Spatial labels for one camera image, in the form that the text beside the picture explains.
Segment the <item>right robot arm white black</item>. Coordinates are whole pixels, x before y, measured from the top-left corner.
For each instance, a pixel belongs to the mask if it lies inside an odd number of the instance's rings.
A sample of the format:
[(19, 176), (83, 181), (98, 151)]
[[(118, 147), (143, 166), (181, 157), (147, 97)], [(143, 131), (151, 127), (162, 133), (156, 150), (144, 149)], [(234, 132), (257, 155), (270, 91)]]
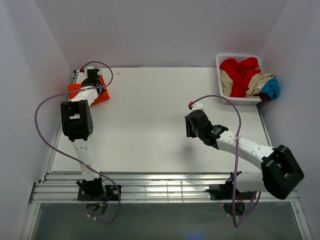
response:
[(284, 200), (305, 177), (287, 146), (272, 147), (237, 138), (227, 127), (213, 125), (200, 109), (189, 113), (185, 123), (187, 137), (199, 138), (205, 145), (234, 154), (258, 168), (258, 172), (239, 171), (218, 187), (232, 199), (248, 192), (268, 192)]

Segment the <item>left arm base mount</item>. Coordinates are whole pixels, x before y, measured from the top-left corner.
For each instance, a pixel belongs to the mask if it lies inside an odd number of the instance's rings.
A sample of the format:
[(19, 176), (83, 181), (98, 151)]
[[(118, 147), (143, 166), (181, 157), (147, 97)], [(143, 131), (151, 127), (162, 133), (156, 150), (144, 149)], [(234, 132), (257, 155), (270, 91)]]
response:
[(81, 187), (78, 188), (77, 200), (84, 202), (84, 201), (118, 201), (119, 194), (122, 192), (122, 186), (117, 185), (118, 190), (114, 185), (105, 185), (104, 186), (104, 194), (101, 198), (94, 198), (89, 194), (86, 194)]

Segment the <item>orange t-shirt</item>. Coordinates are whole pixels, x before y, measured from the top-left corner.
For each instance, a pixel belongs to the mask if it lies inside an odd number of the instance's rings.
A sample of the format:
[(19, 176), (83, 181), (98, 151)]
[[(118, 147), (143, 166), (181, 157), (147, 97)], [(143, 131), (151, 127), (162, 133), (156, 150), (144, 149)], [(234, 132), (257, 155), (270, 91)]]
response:
[(110, 99), (108, 90), (106, 87), (102, 87), (104, 85), (104, 81), (100, 76), (101, 86), (86, 86), (82, 87), (81, 83), (73, 83), (69, 84), (68, 96), (71, 102), (79, 102), (81, 100), (87, 100), (88, 105), (91, 107), (98, 103), (104, 102)]

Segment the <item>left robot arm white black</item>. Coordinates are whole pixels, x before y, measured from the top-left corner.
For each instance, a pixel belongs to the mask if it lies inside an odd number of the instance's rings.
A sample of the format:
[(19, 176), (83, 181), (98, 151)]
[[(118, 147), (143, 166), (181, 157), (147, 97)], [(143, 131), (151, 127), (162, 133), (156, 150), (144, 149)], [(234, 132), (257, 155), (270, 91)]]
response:
[(85, 195), (100, 200), (106, 195), (106, 187), (97, 174), (99, 167), (90, 150), (89, 137), (94, 130), (90, 106), (106, 89), (103, 88), (105, 83), (98, 68), (88, 66), (80, 71), (84, 74), (84, 80), (68, 85), (69, 100), (60, 104), (62, 131), (81, 161), (82, 180), (77, 184)]

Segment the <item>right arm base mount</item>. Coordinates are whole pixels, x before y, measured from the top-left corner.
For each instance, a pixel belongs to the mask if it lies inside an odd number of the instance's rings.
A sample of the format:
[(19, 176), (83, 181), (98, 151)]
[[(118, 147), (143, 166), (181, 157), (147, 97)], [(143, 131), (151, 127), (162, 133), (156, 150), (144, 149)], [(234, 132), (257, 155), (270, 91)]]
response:
[[(234, 173), (230, 173), (230, 177), (223, 184), (210, 184), (205, 190), (209, 193), (211, 200), (232, 200), (233, 199), (233, 180)], [(239, 192), (235, 191), (235, 201), (250, 200), (254, 193), (252, 191)]]

